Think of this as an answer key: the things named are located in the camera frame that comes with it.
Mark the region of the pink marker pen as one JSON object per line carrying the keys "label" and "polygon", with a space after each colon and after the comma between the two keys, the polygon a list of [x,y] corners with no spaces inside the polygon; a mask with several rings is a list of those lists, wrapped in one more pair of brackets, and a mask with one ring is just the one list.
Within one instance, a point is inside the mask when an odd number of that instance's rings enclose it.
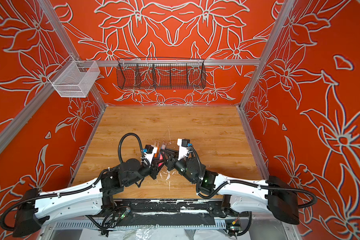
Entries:
{"label": "pink marker pen", "polygon": [[159,152],[159,158],[157,160],[157,167],[158,170],[160,170],[166,163],[166,160],[164,159],[164,155],[162,153],[162,151]]}

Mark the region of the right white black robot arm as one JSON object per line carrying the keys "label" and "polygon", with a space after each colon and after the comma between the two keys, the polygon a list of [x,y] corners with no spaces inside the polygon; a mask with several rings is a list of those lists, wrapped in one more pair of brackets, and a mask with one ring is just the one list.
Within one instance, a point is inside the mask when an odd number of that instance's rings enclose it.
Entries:
{"label": "right white black robot arm", "polygon": [[195,185],[197,195],[205,200],[228,197],[228,208],[235,213],[272,214],[277,220],[298,225],[299,210],[317,203],[317,196],[304,189],[292,188],[281,179],[237,179],[207,170],[193,146],[179,150],[161,149],[168,171],[176,170]]}

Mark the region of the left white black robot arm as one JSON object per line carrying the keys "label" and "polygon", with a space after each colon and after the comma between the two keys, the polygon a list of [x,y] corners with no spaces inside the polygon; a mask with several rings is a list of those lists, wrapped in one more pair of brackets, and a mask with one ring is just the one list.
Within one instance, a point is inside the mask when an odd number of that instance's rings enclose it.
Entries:
{"label": "left white black robot arm", "polygon": [[[141,158],[123,161],[122,145],[130,136],[137,139]],[[157,176],[166,163],[159,154],[157,147],[143,146],[137,134],[127,133],[118,145],[119,165],[102,170],[97,178],[81,185],[52,193],[40,193],[37,189],[27,191],[19,202],[3,212],[0,227],[12,232],[13,237],[20,238],[56,220],[110,214],[116,209],[114,195],[132,185],[140,187],[148,176],[152,179]]]}

